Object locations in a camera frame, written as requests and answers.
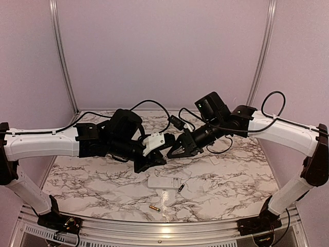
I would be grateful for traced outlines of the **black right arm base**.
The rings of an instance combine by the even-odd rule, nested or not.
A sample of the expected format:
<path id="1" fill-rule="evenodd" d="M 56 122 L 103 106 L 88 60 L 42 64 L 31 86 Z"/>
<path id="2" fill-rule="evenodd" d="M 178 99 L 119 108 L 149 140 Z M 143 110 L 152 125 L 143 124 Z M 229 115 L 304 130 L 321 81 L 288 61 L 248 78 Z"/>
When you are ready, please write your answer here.
<path id="1" fill-rule="evenodd" d="M 273 231 L 282 226 L 279 215 L 269 211 L 270 196 L 263 204 L 258 216 L 237 220 L 237 228 L 241 236 L 256 234 L 265 231 Z"/>

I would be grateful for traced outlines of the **white battery cover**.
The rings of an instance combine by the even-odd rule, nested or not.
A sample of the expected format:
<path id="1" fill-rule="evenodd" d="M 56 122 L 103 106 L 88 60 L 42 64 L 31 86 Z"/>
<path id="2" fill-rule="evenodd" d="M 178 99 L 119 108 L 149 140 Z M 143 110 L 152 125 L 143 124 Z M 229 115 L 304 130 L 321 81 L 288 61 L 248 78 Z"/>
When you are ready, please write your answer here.
<path id="1" fill-rule="evenodd" d="M 212 164 L 217 165 L 219 163 L 219 160 L 216 157 L 211 157 L 210 161 L 212 162 Z"/>

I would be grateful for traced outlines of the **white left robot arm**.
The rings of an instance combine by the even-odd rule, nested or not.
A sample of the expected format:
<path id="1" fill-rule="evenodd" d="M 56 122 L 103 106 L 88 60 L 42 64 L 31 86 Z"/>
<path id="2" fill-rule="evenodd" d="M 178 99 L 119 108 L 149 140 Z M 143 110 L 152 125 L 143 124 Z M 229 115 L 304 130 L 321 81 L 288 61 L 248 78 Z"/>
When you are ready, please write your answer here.
<path id="1" fill-rule="evenodd" d="M 173 146 L 175 136 L 145 134 L 140 123 L 77 123 L 66 130 L 24 132 L 1 124 L 1 185 L 28 203 L 54 229 L 65 224 L 54 197 L 45 194 L 19 168 L 19 160 L 39 156 L 105 157 L 132 161 L 135 173 L 166 164 L 161 153 Z"/>

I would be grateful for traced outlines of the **gold green AAA battery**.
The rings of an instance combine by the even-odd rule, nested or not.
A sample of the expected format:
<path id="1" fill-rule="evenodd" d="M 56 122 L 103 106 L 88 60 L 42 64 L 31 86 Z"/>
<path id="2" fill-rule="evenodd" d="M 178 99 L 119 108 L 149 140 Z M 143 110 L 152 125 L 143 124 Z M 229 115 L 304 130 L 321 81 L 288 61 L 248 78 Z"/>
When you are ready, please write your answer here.
<path id="1" fill-rule="evenodd" d="M 158 212 L 160 212 L 160 211 L 161 211 L 161 209 L 160 209 L 160 208 L 158 208 L 158 207 L 155 207 L 155 206 L 152 206 L 152 205 L 150 205 L 150 206 L 149 206 L 149 208 L 151 208 L 151 209 L 153 209 L 153 210 L 155 210 L 155 211 L 158 211 Z"/>

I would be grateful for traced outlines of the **black silver AAA battery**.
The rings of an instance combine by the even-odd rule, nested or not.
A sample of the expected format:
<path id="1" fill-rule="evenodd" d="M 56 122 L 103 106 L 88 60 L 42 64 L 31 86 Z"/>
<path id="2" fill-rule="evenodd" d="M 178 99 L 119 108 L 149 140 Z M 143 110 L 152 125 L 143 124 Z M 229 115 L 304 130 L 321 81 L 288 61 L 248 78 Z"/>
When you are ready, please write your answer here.
<path id="1" fill-rule="evenodd" d="M 178 193 L 180 193 L 183 190 L 184 187 L 185 187 L 185 184 L 182 184 L 178 189 Z"/>

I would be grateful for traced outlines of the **aluminium frame post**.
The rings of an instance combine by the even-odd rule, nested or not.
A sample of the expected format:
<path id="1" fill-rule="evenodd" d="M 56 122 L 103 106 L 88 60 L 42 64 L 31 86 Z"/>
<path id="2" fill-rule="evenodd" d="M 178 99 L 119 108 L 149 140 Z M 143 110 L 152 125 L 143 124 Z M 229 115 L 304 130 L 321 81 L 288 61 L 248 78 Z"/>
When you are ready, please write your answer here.
<path id="1" fill-rule="evenodd" d="M 74 95 L 68 65 L 65 58 L 65 50 L 64 50 L 64 43 L 62 40 L 62 34 L 61 34 L 61 27 L 60 27 L 60 19 L 59 19 L 59 12 L 58 12 L 58 1 L 57 0 L 50 0 L 49 1 L 49 7 L 50 7 L 50 15 L 52 20 L 52 26 L 53 26 L 53 33 L 56 41 L 56 47 L 57 47 L 57 53 L 59 56 L 60 61 L 60 67 L 63 74 L 64 84 L 67 90 L 68 99 L 70 102 L 70 105 L 72 107 L 72 110 L 75 114 L 79 112 L 79 108 L 77 105 L 77 101 Z"/>
<path id="2" fill-rule="evenodd" d="M 269 51 L 270 42 L 272 38 L 273 33 L 273 27 L 275 23 L 275 14 L 276 14 L 276 8 L 277 8 L 277 0 L 270 0 L 268 3 L 268 10 L 267 10 L 267 16 L 266 16 L 266 22 L 265 22 L 265 30 L 264 35 L 262 39 L 260 54 L 258 58 L 258 62 L 255 68 L 255 72 L 253 75 L 253 80 L 251 83 L 251 87 L 249 90 L 249 94 L 247 97 L 246 104 L 251 106 L 255 100 L 255 96 L 257 94 L 257 90 L 260 86 L 262 72 L 264 68 L 264 64 L 266 61 L 266 57 Z"/>

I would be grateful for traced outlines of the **front aluminium rail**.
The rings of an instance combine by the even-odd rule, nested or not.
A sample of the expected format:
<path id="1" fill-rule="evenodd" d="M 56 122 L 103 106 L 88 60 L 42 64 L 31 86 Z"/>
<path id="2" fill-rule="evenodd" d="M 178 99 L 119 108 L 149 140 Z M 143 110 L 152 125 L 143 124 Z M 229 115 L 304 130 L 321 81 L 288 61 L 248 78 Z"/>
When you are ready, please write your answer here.
<path id="1" fill-rule="evenodd" d="M 81 217 L 78 235 L 57 233 L 37 224 L 32 209 L 24 205 L 10 246 L 255 246 L 273 241 L 275 246 L 308 246 L 297 209 L 280 217 L 272 231 L 242 235 L 240 219 L 190 223 L 129 222 Z"/>

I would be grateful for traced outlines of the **left aluminium frame post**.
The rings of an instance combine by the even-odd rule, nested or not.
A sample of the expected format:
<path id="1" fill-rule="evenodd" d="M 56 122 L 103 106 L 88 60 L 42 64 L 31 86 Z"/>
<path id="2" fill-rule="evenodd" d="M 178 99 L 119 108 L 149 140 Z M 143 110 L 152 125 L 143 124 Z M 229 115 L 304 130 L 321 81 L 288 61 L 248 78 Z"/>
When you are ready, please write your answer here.
<path id="1" fill-rule="evenodd" d="M 68 65 L 65 58 L 65 50 L 64 50 L 64 43 L 62 40 L 62 34 L 61 34 L 61 27 L 60 27 L 60 19 L 59 19 L 59 12 L 58 12 L 58 1 L 57 0 L 50 0 L 49 1 L 49 7 L 50 7 L 50 15 L 52 20 L 52 26 L 53 26 L 53 33 L 56 41 L 56 47 L 57 47 L 57 53 L 59 56 L 60 61 L 60 67 L 63 74 L 64 84 L 67 90 L 68 99 L 70 102 L 70 105 L 72 107 L 72 110 L 75 114 L 79 112 L 79 108 L 77 105 L 77 101 L 74 95 Z"/>

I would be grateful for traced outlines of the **white remote control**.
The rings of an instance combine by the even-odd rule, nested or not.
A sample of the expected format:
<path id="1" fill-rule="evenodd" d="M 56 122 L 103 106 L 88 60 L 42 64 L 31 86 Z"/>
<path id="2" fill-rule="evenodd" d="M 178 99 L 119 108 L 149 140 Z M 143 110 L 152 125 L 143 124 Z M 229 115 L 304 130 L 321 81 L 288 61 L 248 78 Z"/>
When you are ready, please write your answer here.
<path id="1" fill-rule="evenodd" d="M 180 180 L 173 177 L 149 177 L 147 186 L 151 189 L 178 189 Z"/>

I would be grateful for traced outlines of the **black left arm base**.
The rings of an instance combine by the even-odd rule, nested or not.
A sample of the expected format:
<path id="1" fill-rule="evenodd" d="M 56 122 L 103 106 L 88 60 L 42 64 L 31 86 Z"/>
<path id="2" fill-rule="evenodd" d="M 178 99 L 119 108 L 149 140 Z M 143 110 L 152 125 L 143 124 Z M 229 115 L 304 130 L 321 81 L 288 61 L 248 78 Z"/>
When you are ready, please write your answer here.
<path id="1" fill-rule="evenodd" d="M 51 201 L 50 212 L 44 215 L 37 214 L 38 225 L 56 230 L 57 233 L 65 232 L 78 235 L 82 219 L 61 214 L 56 199 L 52 195 L 49 197 Z"/>

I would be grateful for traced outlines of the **right aluminium frame post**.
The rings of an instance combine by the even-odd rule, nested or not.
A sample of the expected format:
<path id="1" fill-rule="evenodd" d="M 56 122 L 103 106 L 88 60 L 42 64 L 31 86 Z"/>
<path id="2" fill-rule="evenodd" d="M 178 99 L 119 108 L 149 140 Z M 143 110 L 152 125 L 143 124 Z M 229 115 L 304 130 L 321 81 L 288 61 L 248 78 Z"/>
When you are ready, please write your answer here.
<path id="1" fill-rule="evenodd" d="M 262 39 L 260 54 L 258 58 L 258 62 L 255 68 L 255 72 L 253 75 L 253 80 L 251 83 L 251 87 L 249 90 L 249 94 L 247 97 L 246 104 L 251 106 L 255 100 L 255 96 L 257 94 L 257 90 L 260 86 L 262 72 L 264 68 L 264 64 L 266 61 L 266 57 L 269 51 L 270 42 L 272 38 L 273 33 L 273 27 L 275 23 L 275 14 L 276 14 L 276 8 L 277 8 L 277 0 L 270 0 L 268 3 L 268 10 L 267 10 L 267 16 L 266 16 L 266 22 L 265 22 L 265 30 L 264 35 Z"/>

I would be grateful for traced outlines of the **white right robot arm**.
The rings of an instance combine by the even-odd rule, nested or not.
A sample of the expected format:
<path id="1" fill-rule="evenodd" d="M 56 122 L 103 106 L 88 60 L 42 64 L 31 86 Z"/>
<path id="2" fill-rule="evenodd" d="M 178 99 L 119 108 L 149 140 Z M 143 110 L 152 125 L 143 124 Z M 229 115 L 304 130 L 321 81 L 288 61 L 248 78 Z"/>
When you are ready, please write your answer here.
<path id="1" fill-rule="evenodd" d="M 185 129 L 167 153 L 168 158 L 192 157 L 203 152 L 224 135 L 255 137 L 303 153 L 300 175 L 288 181 L 269 197 L 255 218 L 254 225 L 264 231 L 285 209 L 303 198 L 314 187 L 328 181 L 328 132 L 326 125 L 305 126 L 279 116 L 269 116 L 256 108 L 241 105 L 224 116 L 209 113 L 200 118 L 204 125 L 191 132 Z"/>

